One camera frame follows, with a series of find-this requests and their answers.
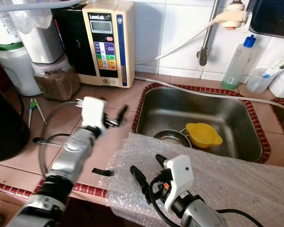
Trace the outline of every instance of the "green lid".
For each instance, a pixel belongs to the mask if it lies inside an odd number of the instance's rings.
[[[11,50],[20,49],[21,47],[24,47],[22,42],[15,44],[0,44],[0,51],[11,51]]]

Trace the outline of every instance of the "blue bottle cap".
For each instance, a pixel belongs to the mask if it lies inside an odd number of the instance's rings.
[[[250,37],[246,37],[243,46],[252,47],[254,45],[255,41],[256,41],[256,38],[254,37],[254,35],[251,35]]]

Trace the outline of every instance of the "dish soap bottle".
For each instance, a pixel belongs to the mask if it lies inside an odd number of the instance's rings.
[[[246,69],[247,63],[250,61],[256,38],[254,35],[247,37],[243,44],[239,44],[231,63],[225,73],[222,81],[222,86],[226,89],[235,89],[239,83],[240,78]]]

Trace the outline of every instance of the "white hose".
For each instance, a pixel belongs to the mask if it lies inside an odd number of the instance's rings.
[[[11,11],[22,11],[31,9],[55,9],[69,7],[78,3],[83,2],[83,0],[68,0],[59,2],[41,2],[41,3],[27,3],[27,4],[9,4],[1,5],[1,12],[11,12]]]
[[[249,97],[237,97],[237,96],[223,96],[223,95],[215,95],[215,94],[208,94],[208,93],[202,93],[202,92],[197,92],[197,91],[192,91],[192,90],[188,90],[185,88],[181,88],[181,87],[177,87],[174,86],[172,84],[169,83],[165,83],[159,80],[155,80],[155,79],[148,79],[148,78],[142,78],[142,77],[135,77],[135,79],[140,79],[140,80],[145,80],[145,81],[149,81],[149,82],[153,82],[153,83],[158,83],[158,84],[162,84],[165,85],[167,87],[171,87],[174,89],[178,89],[180,91],[185,91],[191,94],[195,94],[195,95],[200,95],[200,96],[207,96],[207,97],[215,97],[215,98],[228,98],[228,99],[238,99],[238,100],[248,100],[248,101],[253,101],[253,102],[260,102],[260,103],[267,103],[270,105],[275,105],[278,106],[282,109],[284,109],[284,106],[279,104],[279,103],[275,103],[269,100],[264,100],[264,99],[259,99],[259,98],[249,98]]]
[[[143,63],[147,63],[149,61],[155,61],[155,60],[158,60],[160,58],[163,58],[165,57],[166,55],[169,55],[171,53],[173,53],[174,51],[176,51],[177,49],[181,48],[182,46],[188,44],[190,41],[192,41],[194,38],[196,38],[198,35],[200,35],[203,31],[205,31],[206,29],[208,29],[210,26],[212,26],[213,24],[217,23],[216,20],[211,20],[204,28],[202,28],[202,30],[198,31],[195,35],[193,35],[192,37],[190,37],[187,41],[183,42],[182,44],[180,45],[177,45],[176,47],[170,49],[169,51],[157,56],[157,57],[154,57],[154,58],[150,58],[150,59],[146,59],[146,60],[143,60],[143,61],[136,61],[135,64],[143,64]]]

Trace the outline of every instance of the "red tile edge trim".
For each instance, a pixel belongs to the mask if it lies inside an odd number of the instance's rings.
[[[33,194],[30,191],[11,187],[11,186],[1,184],[1,183],[0,183],[0,192],[11,195],[11,196],[16,196],[22,199],[26,199],[26,200]]]
[[[225,89],[187,86],[187,85],[181,85],[181,84],[173,84],[173,85],[175,85],[177,87],[185,88],[185,89],[188,89],[188,90],[192,90],[192,91],[209,91],[211,93],[217,93],[217,94],[223,94],[223,95],[227,94],[227,95],[230,95],[230,96],[244,97],[244,96],[240,95],[237,92],[229,91],[229,90],[225,90]],[[156,87],[167,87],[167,86],[162,85],[162,84],[157,84],[157,83],[153,83],[153,84],[150,84],[150,85],[146,86],[145,89],[142,92],[142,95],[141,95],[141,98],[140,98],[140,101],[139,101],[139,105],[143,106],[146,93],[149,90],[151,90],[152,88],[156,88]],[[257,133],[257,136],[258,136],[258,138],[260,140],[261,147],[262,147],[262,155],[255,162],[256,163],[265,163],[269,159],[269,157],[271,155],[270,145],[269,145],[269,143],[268,143],[268,141],[266,139],[264,131],[262,130],[262,127],[260,125],[260,122],[259,122],[259,120],[257,118],[257,115],[255,113],[255,110],[254,110],[251,102],[250,101],[246,101],[246,100],[243,100],[242,102],[246,106],[246,108],[248,110],[248,113],[249,113],[251,119],[253,120],[252,122],[253,122],[253,125],[254,125],[255,129],[256,129],[256,133]],[[137,133],[138,121],[139,121],[140,113],[141,113],[141,110],[142,110],[142,106],[140,106],[140,108],[137,108],[137,110],[136,110],[136,114],[135,114],[135,117],[133,119],[133,124],[132,124],[132,132],[133,133]]]
[[[11,186],[0,183],[0,192],[28,200],[29,197],[33,193],[36,193],[40,189],[43,182],[44,182],[43,179],[41,179],[41,181],[36,186],[34,192],[26,191],[20,188],[15,188],[15,187],[11,187]],[[81,183],[76,183],[72,190],[85,193],[85,194],[89,194],[89,195],[99,196],[102,198],[105,198],[107,195],[106,189],[97,188],[97,187],[93,187],[93,186],[89,186],[89,185],[81,184]]]
[[[274,99],[272,99],[271,101],[273,101],[273,102],[275,102],[275,103],[284,103],[284,98],[274,98]],[[276,115],[276,113],[275,113],[275,111],[274,111],[274,109],[273,109],[273,107],[272,107],[271,105],[270,105],[270,108],[271,108],[272,112],[274,113],[275,118],[276,118],[278,124],[280,125],[280,127],[281,127],[281,129],[282,129],[282,131],[283,131],[283,135],[284,135],[284,128],[282,127],[282,124],[281,124],[281,122],[279,121],[279,118],[277,117],[277,115]]]

